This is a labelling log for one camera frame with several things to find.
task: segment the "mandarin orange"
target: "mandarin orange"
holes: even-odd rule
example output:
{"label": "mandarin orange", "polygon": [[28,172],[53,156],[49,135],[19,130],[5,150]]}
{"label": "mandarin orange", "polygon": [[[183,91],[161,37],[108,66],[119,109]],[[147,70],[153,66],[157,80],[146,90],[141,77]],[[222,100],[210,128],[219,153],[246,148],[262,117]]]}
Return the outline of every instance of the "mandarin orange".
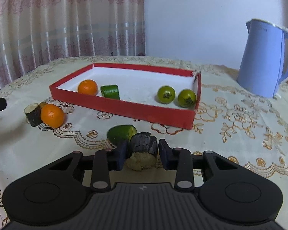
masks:
{"label": "mandarin orange", "polygon": [[98,86],[94,80],[83,80],[78,86],[78,92],[81,94],[96,95]]}
{"label": "mandarin orange", "polygon": [[65,119],[63,110],[55,104],[49,103],[42,107],[41,120],[52,128],[59,128]]}

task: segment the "black gripper pad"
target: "black gripper pad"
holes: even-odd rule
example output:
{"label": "black gripper pad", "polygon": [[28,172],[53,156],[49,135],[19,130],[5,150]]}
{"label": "black gripper pad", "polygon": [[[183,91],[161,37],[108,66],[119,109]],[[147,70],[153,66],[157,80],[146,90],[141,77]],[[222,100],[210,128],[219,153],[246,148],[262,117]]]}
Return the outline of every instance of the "black gripper pad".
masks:
{"label": "black gripper pad", "polygon": [[101,229],[282,230],[273,221],[256,226],[222,222],[203,210],[192,193],[177,192],[170,183],[118,183],[110,192],[94,194],[78,215],[63,223],[33,227],[13,221],[5,227],[5,230]]}

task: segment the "pink floral curtain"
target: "pink floral curtain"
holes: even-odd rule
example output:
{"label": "pink floral curtain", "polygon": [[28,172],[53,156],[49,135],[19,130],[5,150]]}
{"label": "pink floral curtain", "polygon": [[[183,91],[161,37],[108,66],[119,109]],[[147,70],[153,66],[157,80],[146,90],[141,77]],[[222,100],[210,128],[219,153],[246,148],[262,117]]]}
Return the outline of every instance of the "pink floral curtain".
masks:
{"label": "pink floral curtain", "polygon": [[143,0],[0,0],[0,89],[57,58],[144,54]]}

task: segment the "floral tablecloth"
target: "floral tablecloth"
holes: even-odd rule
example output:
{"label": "floral tablecloth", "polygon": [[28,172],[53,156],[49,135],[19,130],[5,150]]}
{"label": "floral tablecloth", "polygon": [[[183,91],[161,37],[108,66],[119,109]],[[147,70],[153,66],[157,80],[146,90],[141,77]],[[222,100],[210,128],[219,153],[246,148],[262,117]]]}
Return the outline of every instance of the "floral tablecloth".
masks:
{"label": "floral tablecloth", "polygon": [[[140,121],[95,111],[51,98],[48,86],[92,62],[117,62],[171,66],[202,73],[200,106],[193,129]],[[165,138],[170,147],[183,147],[202,154],[213,150],[253,172],[275,182],[283,192],[284,203],[277,222],[288,230],[288,84],[280,88],[281,99],[265,99],[242,89],[236,83],[237,70],[224,66],[198,65],[152,57],[76,57],[53,61],[0,90],[7,108],[0,112],[0,229],[8,223],[2,206],[2,192],[14,181],[74,150],[84,155],[112,147],[109,128],[133,124],[138,131],[149,131]],[[66,122],[58,129],[45,124],[31,127],[23,109],[46,101],[61,107]],[[111,172],[111,183],[174,181],[175,172],[156,168],[136,171],[124,168]],[[84,183],[89,183],[86,173]],[[194,170],[196,186],[202,184]]]}

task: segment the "eggplant piece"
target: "eggplant piece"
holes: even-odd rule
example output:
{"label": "eggplant piece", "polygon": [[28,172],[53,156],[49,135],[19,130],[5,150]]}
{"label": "eggplant piece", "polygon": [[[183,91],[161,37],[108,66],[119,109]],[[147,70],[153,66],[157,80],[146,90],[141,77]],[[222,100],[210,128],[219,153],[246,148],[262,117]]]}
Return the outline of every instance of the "eggplant piece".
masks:
{"label": "eggplant piece", "polygon": [[130,139],[125,164],[136,171],[149,169],[156,166],[157,155],[157,138],[149,132],[140,132]]}
{"label": "eggplant piece", "polygon": [[28,105],[24,110],[27,119],[32,127],[39,126],[42,123],[41,120],[41,106],[38,103],[32,103]]}

